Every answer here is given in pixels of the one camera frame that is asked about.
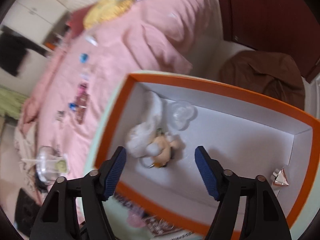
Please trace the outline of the pink heart shaped box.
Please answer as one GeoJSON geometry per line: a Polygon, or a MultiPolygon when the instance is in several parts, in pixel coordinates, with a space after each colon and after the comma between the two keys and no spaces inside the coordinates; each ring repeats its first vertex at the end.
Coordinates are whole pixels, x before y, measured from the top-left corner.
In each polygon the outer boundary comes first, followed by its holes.
{"type": "Polygon", "coordinates": [[[144,222],[144,220],[142,220],[142,218],[135,214],[132,211],[128,211],[127,212],[127,219],[126,222],[129,226],[133,227],[133,228],[143,228],[146,227],[146,223],[144,222]]]}

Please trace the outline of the brown playing card box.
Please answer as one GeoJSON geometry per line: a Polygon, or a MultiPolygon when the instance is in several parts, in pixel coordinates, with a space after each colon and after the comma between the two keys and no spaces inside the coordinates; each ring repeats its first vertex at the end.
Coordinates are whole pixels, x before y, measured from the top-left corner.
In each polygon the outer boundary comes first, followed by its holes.
{"type": "Polygon", "coordinates": [[[143,222],[146,224],[146,227],[151,234],[155,237],[182,231],[181,228],[175,226],[174,224],[168,223],[164,219],[159,219],[156,216],[145,217],[143,218],[143,222]]]}

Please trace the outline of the white fluffy cloth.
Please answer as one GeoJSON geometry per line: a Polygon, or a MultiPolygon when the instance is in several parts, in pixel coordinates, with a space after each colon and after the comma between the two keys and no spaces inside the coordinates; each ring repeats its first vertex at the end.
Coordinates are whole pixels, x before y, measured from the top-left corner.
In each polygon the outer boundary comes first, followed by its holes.
{"type": "Polygon", "coordinates": [[[145,92],[144,99],[141,123],[131,128],[125,138],[125,148],[134,158],[146,155],[146,148],[156,136],[163,116],[163,102],[155,92],[145,92]]]}

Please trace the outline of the small doll figure keychain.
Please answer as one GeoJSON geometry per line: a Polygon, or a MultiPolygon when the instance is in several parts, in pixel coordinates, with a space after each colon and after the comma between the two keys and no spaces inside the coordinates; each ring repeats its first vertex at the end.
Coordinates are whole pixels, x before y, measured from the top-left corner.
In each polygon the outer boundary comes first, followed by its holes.
{"type": "Polygon", "coordinates": [[[173,136],[158,128],[155,137],[145,149],[145,155],[138,159],[139,163],[144,168],[166,167],[181,147],[182,141],[178,136],[173,136]]]}

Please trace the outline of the clear cup with lime lid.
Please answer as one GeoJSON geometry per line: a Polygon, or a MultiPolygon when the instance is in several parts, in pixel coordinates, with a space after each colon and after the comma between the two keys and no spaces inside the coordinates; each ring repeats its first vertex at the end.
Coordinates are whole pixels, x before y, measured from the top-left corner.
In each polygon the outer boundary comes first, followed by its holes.
{"type": "Polygon", "coordinates": [[[69,172],[68,160],[65,154],[58,152],[49,146],[42,146],[36,157],[22,158],[22,161],[35,166],[40,181],[50,185],[60,176],[69,172]]]}

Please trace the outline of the blue cap small bottle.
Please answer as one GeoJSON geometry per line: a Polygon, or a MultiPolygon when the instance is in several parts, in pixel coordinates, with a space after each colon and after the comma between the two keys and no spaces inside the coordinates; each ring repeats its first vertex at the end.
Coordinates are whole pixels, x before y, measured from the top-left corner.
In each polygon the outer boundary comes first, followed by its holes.
{"type": "Polygon", "coordinates": [[[69,103],[68,104],[68,107],[69,107],[69,109],[71,110],[71,111],[73,111],[73,112],[75,112],[76,110],[77,110],[77,108],[78,108],[78,106],[77,106],[77,104],[76,103],[69,103]]]}

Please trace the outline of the brown snowflake card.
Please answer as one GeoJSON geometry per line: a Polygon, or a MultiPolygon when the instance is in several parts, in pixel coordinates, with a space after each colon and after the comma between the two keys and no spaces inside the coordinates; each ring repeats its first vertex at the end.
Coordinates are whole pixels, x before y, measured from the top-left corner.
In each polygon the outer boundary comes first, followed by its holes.
{"type": "Polygon", "coordinates": [[[86,92],[83,92],[80,96],[76,98],[75,119],[80,125],[83,123],[88,101],[89,101],[89,95],[86,92]]]}

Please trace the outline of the pink bed quilt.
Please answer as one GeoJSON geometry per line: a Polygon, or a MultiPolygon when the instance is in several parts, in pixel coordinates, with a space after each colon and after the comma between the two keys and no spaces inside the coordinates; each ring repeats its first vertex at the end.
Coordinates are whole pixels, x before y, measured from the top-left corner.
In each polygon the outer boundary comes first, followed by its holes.
{"type": "MultiPolygon", "coordinates": [[[[67,178],[80,177],[101,116],[122,80],[139,70],[189,74],[193,66],[185,55],[210,16],[210,0],[142,0],[74,39],[67,33],[22,106],[15,130],[21,159],[34,158],[39,148],[49,146],[67,156],[67,178]],[[88,35],[97,47],[86,41],[88,35]],[[82,53],[89,55],[84,64],[82,53]],[[81,125],[68,107],[75,103],[80,83],[87,83],[89,95],[81,125]]],[[[20,169],[27,187],[35,191],[35,166],[21,160],[20,169]]]]}

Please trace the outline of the pink hair clip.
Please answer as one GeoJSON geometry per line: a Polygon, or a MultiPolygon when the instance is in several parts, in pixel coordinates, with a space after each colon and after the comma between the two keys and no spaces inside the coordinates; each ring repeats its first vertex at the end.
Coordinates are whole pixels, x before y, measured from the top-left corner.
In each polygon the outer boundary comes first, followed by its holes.
{"type": "Polygon", "coordinates": [[[81,96],[82,94],[86,94],[88,89],[87,83],[80,83],[78,85],[77,96],[81,96]]]}

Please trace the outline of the orange cardboard box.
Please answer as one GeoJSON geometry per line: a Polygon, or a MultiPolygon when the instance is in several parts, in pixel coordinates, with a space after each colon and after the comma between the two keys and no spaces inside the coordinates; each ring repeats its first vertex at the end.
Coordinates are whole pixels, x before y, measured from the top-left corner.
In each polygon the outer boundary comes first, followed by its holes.
{"type": "Polygon", "coordinates": [[[140,123],[146,91],[165,103],[187,101],[196,115],[182,131],[179,155],[165,168],[144,168],[128,158],[117,191],[184,229],[205,234],[217,210],[194,160],[195,148],[237,175],[270,178],[284,168],[289,185],[277,189],[293,239],[319,210],[319,121],[273,98],[186,75],[133,73],[115,91],[92,141],[87,167],[99,167],[140,123]]]}

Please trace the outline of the brown coat on floor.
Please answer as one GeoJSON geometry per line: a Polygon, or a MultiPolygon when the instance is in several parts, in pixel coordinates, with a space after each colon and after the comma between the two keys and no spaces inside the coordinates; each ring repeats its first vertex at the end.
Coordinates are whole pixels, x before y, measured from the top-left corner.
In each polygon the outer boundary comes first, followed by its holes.
{"type": "Polygon", "coordinates": [[[305,88],[294,59],[287,54],[244,50],[219,70],[217,80],[288,103],[305,107],[305,88]]]}

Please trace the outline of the light blue small toy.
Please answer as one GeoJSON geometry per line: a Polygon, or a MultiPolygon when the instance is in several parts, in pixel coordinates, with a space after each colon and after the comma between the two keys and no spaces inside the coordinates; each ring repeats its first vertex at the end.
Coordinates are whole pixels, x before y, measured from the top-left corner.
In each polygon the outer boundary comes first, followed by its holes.
{"type": "Polygon", "coordinates": [[[87,61],[88,61],[88,58],[89,58],[89,55],[88,54],[86,54],[86,53],[82,53],[81,55],[80,55],[80,62],[81,63],[86,63],[87,61]]]}

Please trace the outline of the white spray bottle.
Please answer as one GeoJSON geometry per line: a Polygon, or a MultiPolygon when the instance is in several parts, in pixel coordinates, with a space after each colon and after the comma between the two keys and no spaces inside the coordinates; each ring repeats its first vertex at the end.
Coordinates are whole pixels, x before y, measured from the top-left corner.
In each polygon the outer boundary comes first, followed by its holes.
{"type": "Polygon", "coordinates": [[[88,36],[85,37],[85,39],[86,39],[87,42],[89,42],[93,46],[96,46],[96,47],[98,46],[98,42],[93,36],[88,35],[88,36]]]}

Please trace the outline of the dark red pillow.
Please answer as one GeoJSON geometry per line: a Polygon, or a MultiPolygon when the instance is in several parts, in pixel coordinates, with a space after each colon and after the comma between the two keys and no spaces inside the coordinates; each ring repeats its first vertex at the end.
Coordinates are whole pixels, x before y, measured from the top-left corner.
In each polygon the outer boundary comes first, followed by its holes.
{"type": "Polygon", "coordinates": [[[90,9],[91,6],[87,6],[71,13],[68,26],[71,30],[72,39],[78,37],[84,31],[83,21],[90,9]]]}

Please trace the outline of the dark red wooden door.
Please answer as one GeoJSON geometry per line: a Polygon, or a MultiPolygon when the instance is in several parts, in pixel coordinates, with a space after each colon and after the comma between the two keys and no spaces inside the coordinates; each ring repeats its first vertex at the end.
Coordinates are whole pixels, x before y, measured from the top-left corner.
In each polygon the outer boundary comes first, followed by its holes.
{"type": "Polygon", "coordinates": [[[302,77],[319,74],[319,23],[303,0],[219,0],[223,38],[290,55],[302,77]]]}

